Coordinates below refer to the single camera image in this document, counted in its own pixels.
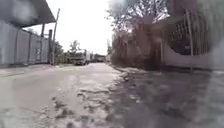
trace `alley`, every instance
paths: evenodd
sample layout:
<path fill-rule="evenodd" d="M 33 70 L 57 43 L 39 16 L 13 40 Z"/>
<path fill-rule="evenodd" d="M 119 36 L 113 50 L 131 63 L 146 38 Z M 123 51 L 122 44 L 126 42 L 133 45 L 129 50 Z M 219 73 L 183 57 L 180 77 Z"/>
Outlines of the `alley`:
<path fill-rule="evenodd" d="M 0 128 L 224 125 L 222 72 L 118 71 L 106 64 L 28 69 L 0 78 Z"/>

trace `utility pole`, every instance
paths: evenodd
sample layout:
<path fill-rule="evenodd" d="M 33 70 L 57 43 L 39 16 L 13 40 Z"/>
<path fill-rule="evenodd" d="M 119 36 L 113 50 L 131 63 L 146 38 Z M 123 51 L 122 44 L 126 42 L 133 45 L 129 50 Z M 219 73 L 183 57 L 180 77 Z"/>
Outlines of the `utility pole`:
<path fill-rule="evenodd" d="M 42 24 L 42 29 L 41 29 L 41 38 L 44 37 L 44 30 L 45 30 L 45 24 Z"/>
<path fill-rule="evenodd" d="M 56 37 L 56 32 L 57 32 L 59 14 L 60 14 L 60 8 L 58 9 L 58 13 L 57 13 L 57 19 L 56 19 L 56 23 L 54 26 L 54 36 L 53 36 L 53 42 L 52 42 L 52 64 L 53 65 L 55 64 L 55 37 Z"/>
<path fill-rule="evenodd" d="M 188 23 L 188 31 L 189 31 L 189 38 L 190 38 L 190 47 L 191 47 L 191 56 L 194 56 L 194 42 L 193 42 L 193 35 L 192 35 L 192 28 L 191 28 L 191 18 L 190 18 L 190 12 L 189 10 L 186 10 L 186 16 L 187 16 L 187 23 Z M 191 72 L 193 72 L 193 65 L 190 66 Z"/>

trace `street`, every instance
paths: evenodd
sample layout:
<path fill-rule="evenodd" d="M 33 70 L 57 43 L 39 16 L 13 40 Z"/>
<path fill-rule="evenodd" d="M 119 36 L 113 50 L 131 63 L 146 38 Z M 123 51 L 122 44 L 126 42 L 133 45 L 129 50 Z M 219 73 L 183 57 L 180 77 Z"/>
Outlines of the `street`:
<path fill-rule="evenodd" d="M 224 126 L 222 72 L 118 71 L 103 63 L 1 71 L 0 128 Z"/>

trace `truck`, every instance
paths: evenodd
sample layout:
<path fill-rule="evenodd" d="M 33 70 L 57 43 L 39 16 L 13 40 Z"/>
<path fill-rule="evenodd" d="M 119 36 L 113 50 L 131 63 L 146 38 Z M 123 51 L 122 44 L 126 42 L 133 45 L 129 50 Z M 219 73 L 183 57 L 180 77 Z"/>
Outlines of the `truck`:
<path fill-rule="evenodd" d="M 90 62 L 90 53 L 87 50 L 78 50 L 74 55 L 74 65 L 88 65 Z"/>

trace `white wall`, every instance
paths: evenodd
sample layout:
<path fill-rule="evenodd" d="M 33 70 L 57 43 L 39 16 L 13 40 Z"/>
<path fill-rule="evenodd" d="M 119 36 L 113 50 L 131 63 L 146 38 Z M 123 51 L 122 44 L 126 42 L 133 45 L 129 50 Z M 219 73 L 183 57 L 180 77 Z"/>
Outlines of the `white wall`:
<path fill-rule="evenodd" d="M 1 64 L 13 64 L 18 29 L 0 21 Z"/>
<path fill-rule="evenodd" d="M 214 46 L 209 53 L 198 56 L 180 55 L 166 44 L 163 44 L 162 49 L 162 61 L 165 65 L 224 70 L 224 40 Z"/>
<path fill-rule="evenodd" d="M 42 40 L 41 62 L 48 62 L 49 43 L 47 39 Z"/>
<path fill-rule="evenodd" d="M 29 38 L 29 33 L 19 30 L 16 44 L 16 63 L 28 63 Z"/>
<path fill-rule="evenodd" d="M 0 20 L 0 65 L 47 63 L 49 43 L 47 39 L 42 41 L 41 37 Z"/>

